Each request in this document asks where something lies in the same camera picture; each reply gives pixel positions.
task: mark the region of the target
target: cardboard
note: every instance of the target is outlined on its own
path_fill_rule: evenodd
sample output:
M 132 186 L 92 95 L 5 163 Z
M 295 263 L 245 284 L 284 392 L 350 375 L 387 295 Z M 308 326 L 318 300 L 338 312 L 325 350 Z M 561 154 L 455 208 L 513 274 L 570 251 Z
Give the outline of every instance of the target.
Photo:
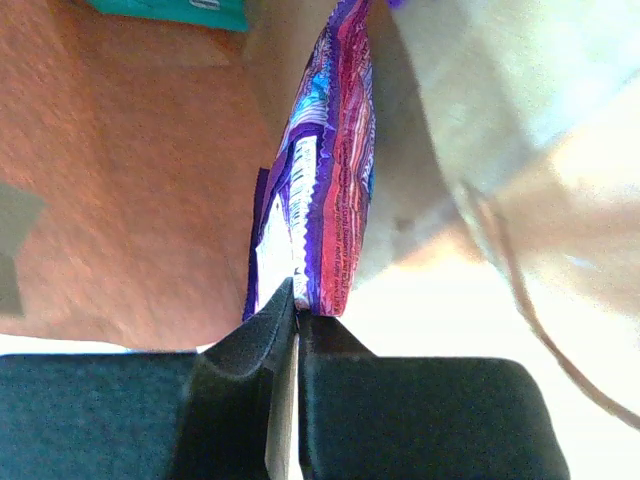
M 0 182 L 0 315 L 24 315 L 15 258 L 43 207 L 37 195 Z

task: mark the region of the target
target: black foam pad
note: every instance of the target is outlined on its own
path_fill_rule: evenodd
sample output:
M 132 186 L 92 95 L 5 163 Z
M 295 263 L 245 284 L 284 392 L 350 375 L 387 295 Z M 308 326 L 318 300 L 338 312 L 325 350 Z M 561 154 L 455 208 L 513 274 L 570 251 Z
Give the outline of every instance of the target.
M 377 358 L 326 322 L 300 318 L 305 478 L 569 478 L 540 391 L 519 364 Z M 340 332 L 333 352 L 327 329 Z

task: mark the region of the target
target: candy bar wrapper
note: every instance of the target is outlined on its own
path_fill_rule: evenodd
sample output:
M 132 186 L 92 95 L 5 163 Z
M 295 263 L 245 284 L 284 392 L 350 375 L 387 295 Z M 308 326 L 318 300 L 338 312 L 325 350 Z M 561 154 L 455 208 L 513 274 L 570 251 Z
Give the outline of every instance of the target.
M 371 201 L 369 0 L 338 3 L 305 68 L 276 160 L 256 188 L 245 318 L 287 277 L 296 307 L 343 313 Z

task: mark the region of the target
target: barcode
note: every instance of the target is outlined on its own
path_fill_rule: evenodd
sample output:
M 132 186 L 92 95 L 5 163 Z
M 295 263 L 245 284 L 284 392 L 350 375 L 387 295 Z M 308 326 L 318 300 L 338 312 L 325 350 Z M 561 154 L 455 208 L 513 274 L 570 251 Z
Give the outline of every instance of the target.
M 289 189 L 289 228 L 293 249 L 294 293 L 296 300 L 308 300 L 305 270 L 307 216 L 316 181 L 317 136 L 299 139 L 294 148 Z

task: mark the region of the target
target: teal package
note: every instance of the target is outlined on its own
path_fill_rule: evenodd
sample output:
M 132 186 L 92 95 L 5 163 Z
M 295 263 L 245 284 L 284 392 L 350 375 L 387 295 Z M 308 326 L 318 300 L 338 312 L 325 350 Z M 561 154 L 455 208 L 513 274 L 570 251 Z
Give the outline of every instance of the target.
M 99 12 L 236 32 L 249 29 L 243 0 L 88 0 Z

